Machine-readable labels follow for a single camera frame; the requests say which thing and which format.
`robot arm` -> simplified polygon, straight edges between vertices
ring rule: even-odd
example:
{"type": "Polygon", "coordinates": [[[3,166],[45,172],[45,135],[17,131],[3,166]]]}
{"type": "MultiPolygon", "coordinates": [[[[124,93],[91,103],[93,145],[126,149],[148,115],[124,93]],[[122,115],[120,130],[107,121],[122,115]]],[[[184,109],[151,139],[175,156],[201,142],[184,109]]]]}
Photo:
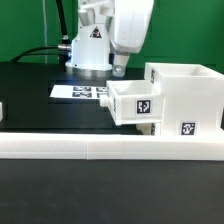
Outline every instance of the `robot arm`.
{"type": "Polygon", "coordinates": [[[123,76],[130,53],[139,53],[147,34],[153,0],[115,0],[106,29],[115,49],[113,74],[123,76]]]}
{"type": "Polygon", "coordinates": [[[144,43],[154,0],[79,0],[79,3],[78,14],[83,28],[73,41],[72,67],[80,65],[80,68],[89,70],[112,68],[115,76],[124,76],[130,54],[139,53],[144,43]],[[90,40],[93,29],[101,32],[101,40],[90,40]],[[114,53],[112,67],[105,64],[110,48],[114,53]]]}

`cable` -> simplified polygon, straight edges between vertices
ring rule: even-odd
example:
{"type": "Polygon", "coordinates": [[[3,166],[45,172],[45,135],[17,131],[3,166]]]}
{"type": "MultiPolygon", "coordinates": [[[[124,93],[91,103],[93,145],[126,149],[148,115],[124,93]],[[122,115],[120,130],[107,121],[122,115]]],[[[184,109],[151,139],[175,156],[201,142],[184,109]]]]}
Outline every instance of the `cable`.
{"type": "MultiPolygon", "coordinates": [[[[47,46],[48,45],[48,41],[47,41],[47,37],[48,37],[48,28],[47,28],[47,12],[46,12],[46,1],[43,0],[42,1],[42,5],[43,5],[43,20],[44,20],[44,45],[47,46]]],[[[47,60],[47,56],[45,56],[45,64],[47,64],[48,60],[47,60]]]]}
{"type": "Polygon", "coordinates": [[[65,15],[64,15],[64,9],[62,5],[61,0],[56,0],[56,4],[58,7],[58,15],[59,15],[59,20],[60,20],[60,25],[61,25],[61,33],[62,33],[62,43],[63,44],[70,44],[70,40],[68,37],[68,32],[67,32],[67,27],[65,23],[65,15]]]}
{"type": "Polygon", "coordinates": [[[14,57],[10,62],[15,64],[22,58],[23,56],[28,55],[29,53],[36,52],[36,51],[41,51],[41,50],[48,50],[48,49],[58,49],[58,46],[44,46],[44,47],[37,47],[37,48],[32,48],[28,51],[24,51],[22,54],[14,57]]]}

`green wall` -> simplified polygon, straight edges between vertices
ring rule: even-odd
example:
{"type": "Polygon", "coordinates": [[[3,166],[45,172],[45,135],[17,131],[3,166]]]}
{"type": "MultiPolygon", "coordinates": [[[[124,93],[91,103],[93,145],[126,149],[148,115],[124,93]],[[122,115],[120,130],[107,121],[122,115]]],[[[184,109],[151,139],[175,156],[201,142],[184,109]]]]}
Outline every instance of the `green wall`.
{"type": "MultiPolygon", "coordinates": [[[[69,35],[74,37],[77,0],[63,0],[63,5],[69,35]]],[[[48,43],[55,45],[61,39],[55,0],[46,0],[46,8],[48,43]]],[[[0,61],[44,45],[41,0],[1,0],[0,18],[0,61]]],[[[145,62],[197,63],[224,73],[224,1],[155,0],[144,47],[131,56],[129,67],[144,67],[145,62]]],[[[49,57],[49,63],[57,59],[49,57]]]]}

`white plastic part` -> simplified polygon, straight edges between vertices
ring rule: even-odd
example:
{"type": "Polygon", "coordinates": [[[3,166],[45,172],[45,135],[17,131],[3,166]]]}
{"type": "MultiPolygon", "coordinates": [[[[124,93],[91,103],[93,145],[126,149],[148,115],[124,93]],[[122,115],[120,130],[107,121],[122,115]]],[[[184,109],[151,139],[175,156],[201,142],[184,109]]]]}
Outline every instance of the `white plastic part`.
{"type": "Polygon", "coordinates": [[[107,23],[111,43],[120,52],[138,53],[145,40],[154,0],[115,0],[107,23]]]}
{"type": "Polygon", "coordinates": [[[145,79],[107,81],[116,125],[138,124],[143,134],[161,136],[212,136],[220,131],[222,74],[201,65],[146,63],[145,79]]]}
{"type": "Polygon", "coordinates": [[[224,135],[209,137],[0,133],[0,158],[221,160],[224,135]]]}
{"type": "Polygon", "coordinates": [[[68,70],[73,68],[79,70],[110,71],[112,65],[109,64],[110,41],[105,29],[106,16],[100,14],[101,6],[108,1],[86,1],[79,0],[79,11],[86,10],[88,13],[95,12],[95,18],[87,16],[86,23],[94,24],[83,26],[78,23],[78,35],[72,41],[71,60],[66,62],[68,70]]]}

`black table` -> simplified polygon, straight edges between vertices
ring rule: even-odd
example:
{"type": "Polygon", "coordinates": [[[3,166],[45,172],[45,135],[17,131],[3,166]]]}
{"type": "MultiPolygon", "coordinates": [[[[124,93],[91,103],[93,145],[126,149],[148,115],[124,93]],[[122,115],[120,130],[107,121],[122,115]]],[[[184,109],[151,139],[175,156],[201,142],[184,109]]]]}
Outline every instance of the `black table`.
{"type": "MultiPolygon", "coordinates": [[[[126,79],[143,73],[128,70],[126,79]]],[[[0,131],[140,134],[115,127],[97,100],[49,98],[54,84],[105,83],[58,65],[0,63],[0,131]]],[[[223,162],[2,159],[0,223],[221,224],[223,190],[223,162]]]]}

